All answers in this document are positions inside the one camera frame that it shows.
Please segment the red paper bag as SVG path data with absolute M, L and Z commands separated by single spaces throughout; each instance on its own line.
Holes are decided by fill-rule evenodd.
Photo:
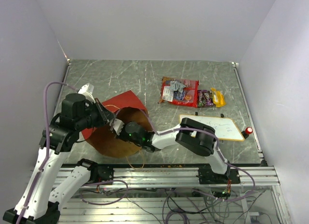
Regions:
M 154 130 L 149 123 L 146 107 L 131 90 L 106 100 L 102 104 L 109 111 L 115 113 L 117 118 L 125 124 L 135 121 L 147 131 Z M 139 153 L 142 158 L 142 166 L 145 165 L 145 157 L 141 147 L 117 139 L 115 134 L 110 131 L 109 126 L 86 128 L 82 131 L 82 136 L 103 156 L 128 159 L 129 156 Z

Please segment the silver green snack wrapper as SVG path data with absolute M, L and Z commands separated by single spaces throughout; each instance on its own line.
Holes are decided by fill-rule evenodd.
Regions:
M 178 91 L 179 93 L 182 93 L 185 88 L 186 88 L 186 85 L 184 85 L 181 82 L 170 81 L 170 90 L 171 91 Z

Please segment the red candy bag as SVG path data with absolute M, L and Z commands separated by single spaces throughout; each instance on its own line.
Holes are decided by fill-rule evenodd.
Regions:
M 199 81 L 162 77 L 159 103 L 197 108 Z

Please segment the brown purple chocolate pack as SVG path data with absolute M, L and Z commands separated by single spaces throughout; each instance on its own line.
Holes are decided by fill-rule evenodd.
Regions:
M 212 93 L 209 90 L 197 91 L 197 107 L 198 108 L 215 107 L 215 104 L 212 99 Z

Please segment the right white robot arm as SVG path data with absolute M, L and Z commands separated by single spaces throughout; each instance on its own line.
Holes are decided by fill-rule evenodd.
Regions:
M 173 128 L 154 132 L 147 131 L 138 123 L 131 121 L 124 124 L 116 136 L 151 153 L 179 144 L 194 154 L 206 158 L 212 170 L 212 183 L 224 183 L 229 180 L 230 163 L 219 148 L 215 129 L 206 124 L 184 118 Z

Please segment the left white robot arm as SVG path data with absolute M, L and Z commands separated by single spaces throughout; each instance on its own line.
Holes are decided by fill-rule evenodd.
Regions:
M 91 95 L 69 94 L 62 101 L 61 111 L 42 133 L 37 163 L 21 199 L 7 210 L 3 220 L 10 224 L 56 224 L 65 202 L 85 183 L 98 180 L 97 164 L 82 159 L 73 173 L 56 189 L 57 174 L 68 157 L 80 132 L 109 125 L 113 112 Z

